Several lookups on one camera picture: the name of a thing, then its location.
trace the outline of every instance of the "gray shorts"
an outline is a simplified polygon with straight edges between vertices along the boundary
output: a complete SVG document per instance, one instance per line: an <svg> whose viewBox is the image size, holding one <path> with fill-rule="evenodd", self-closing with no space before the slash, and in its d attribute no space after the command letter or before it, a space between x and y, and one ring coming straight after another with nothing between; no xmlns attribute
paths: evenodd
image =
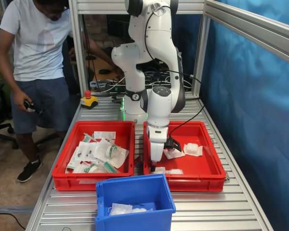
<svg viewBox="0 0 289 231"><path fill-rule="evenodd" d="M16 81L34 106L43 109L56 131L67 131L71 124L69 93L64 77L55 79L36 79L27 82ZM37 130L39 115L35 112L20 111L11 94L12 116L16 134L27 134Z"/></svg>

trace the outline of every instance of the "red button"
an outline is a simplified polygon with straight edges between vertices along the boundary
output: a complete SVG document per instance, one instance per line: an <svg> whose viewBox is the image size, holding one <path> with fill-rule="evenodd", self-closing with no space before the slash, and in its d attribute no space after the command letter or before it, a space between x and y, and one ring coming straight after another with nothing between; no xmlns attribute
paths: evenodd
<svg viewBox="0 0 289 231"><path fill-rule="evenodd" d="M90 90L86 90L86 91L85 91L85 97L86 97L87 99L91 98L91 91L90 91Z"/></svg>

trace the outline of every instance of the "man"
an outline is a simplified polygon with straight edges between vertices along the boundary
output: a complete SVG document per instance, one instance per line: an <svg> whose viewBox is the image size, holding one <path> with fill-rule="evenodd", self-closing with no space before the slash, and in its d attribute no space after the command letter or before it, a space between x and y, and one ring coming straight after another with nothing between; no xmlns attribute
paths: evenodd
<svg viewBox="0 0 289 231"><path fill-rule="evenodd" d="M12 89L12 115L19 147L29 159L20 182L28 181L42 166L32 140L37 113L27 111L24 101L42 108L52 119L63 140L70 125L68 87L62 71L62 43L73 36L66 0L14 0L7 7L0 25L0 69ZM14 72L8 50L15 39ZM116 65L90 39L92 53Z"/></svg>

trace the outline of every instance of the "floor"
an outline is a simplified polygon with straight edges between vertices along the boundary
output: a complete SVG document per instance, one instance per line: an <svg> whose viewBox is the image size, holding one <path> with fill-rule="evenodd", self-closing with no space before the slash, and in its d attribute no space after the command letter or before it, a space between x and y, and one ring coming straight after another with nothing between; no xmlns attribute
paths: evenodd
<svg viewBox="0 0 289 231"><path fill-rule="evenodd" d="M13 124L13 121L5 121L4 123ZM38 128L33 133L33 140L37 141L53 132L53 129ZM2 129L0 133L15 136L8 134L6 128ZM0 207L15 206L16 209L34 207L59 151L59 143L60 140L56 139L39 146L39 156L43 166L34 174L31 180L20 183L17 181L17 176L22 172L28 160L20 149L12 149L10 141L0 140ZM28 213L14 215L24 227L26 227L31 216ZM0 231L21 230L23 229L18 226L13 217L0 215Z"/></svg>

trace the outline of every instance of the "man's arm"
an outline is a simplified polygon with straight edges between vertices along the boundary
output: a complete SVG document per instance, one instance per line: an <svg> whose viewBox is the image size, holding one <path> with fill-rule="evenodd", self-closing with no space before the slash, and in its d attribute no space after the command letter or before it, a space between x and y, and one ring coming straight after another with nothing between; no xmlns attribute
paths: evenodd
<svg viewBox="0 0 289 231"><path fill-rule="evenodd" d="M87 43L86 43L86 37L84 33L82 33L82 43L85 49L88 49ZM115 63L112 61L112 59L92 40L89 38L89 46L90 46L90 51L95 54L97 57L100 57L103 59L105 62L107 62L113 69L116 69L117 66Z"/></svg>
<svg viewBox="0 0 289 231"><path fill-rule="evenodd" d="M24 101L28 100L31 104L32 100L18 87L14 75L12 65L10 63L8 51L12 46L15 35L11 34L5 30L0 30L0 70L3 74L4 79L10 85L12 92L14 94L14 102L16 106L22 110L26 111L27 109L24 106Z"/></svg>

